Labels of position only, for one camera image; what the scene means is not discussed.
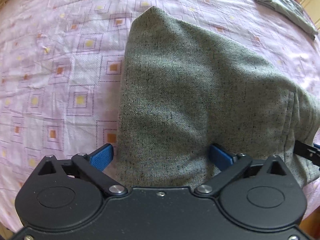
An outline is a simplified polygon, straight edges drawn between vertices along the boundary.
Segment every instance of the blue gripper pad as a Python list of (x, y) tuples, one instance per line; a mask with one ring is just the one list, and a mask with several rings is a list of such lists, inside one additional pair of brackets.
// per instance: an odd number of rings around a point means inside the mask
[(218, 167), (220, 171), (224, 171), (230, 167), (233, 162), (233, 157), (225, 153), (217, 145), (211, 144), (209, 149), (209, 160)]
[(113, 160), (113, 146), (109, 143), (89, 154), (90, 164), (103, 171)]

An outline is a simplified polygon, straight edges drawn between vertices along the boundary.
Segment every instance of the fabric fold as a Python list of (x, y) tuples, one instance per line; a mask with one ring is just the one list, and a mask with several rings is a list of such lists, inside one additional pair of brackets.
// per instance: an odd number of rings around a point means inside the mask
[(257, 3), (264, 5), (272, 10), (275, 10), (302, 30), (304, 30), (312, 40), (315, 39), (315, 35), (318, 35), (318, 30), (316, 29), (313, 22), (308, 19), (307, 15), (304, 14), (304, 10), (300, 4), (294, 0), (255, 0)]
[(319, 177), (293, 156), (311, 144), (320, 106), (255, 52), (152, 7), (133, 23), (125, 50), (117, 176), (126, 186), (195, 187), (219, 170), (218, 143), (255, 159), (280, 155), (299, 184)]

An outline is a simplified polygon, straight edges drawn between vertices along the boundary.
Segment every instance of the wooden furniture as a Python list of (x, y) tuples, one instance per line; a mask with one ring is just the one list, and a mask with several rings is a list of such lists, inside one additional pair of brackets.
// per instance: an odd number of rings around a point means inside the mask
[(301, 5), (309, 14), (316, 27), (320, 29), (320, 0), (302, 0)]

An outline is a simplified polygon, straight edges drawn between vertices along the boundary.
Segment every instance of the patterned bedsheet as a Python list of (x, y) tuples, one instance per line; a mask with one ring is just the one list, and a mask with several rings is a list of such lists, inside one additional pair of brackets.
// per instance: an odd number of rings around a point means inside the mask
[(11, 230), (21, 227), (15, 196), (44, 155), (107, 142), (116, 151), (125, 44), (151, 6), (244, 44), (320, 98), (319, 37), (253, 0), (9, 0), (0, 11), (0, 221)]

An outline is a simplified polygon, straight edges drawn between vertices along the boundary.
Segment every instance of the circular cover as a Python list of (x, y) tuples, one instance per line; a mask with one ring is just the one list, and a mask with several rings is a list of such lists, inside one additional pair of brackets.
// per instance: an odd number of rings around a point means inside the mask
[(291, 225), (303, 216), (307, 202), (298, 184), (284, 177), (268, 174), (235, 181), (223, 189), (220, 203), (228, 215), (249, 227)]
[(93, 216), (101, 203), (102, 196), (95, 185), (51, 174), (39, 176), (32, 184), (23, 186), (15, 202), (23, 223), (43, 229), (80, 224)]

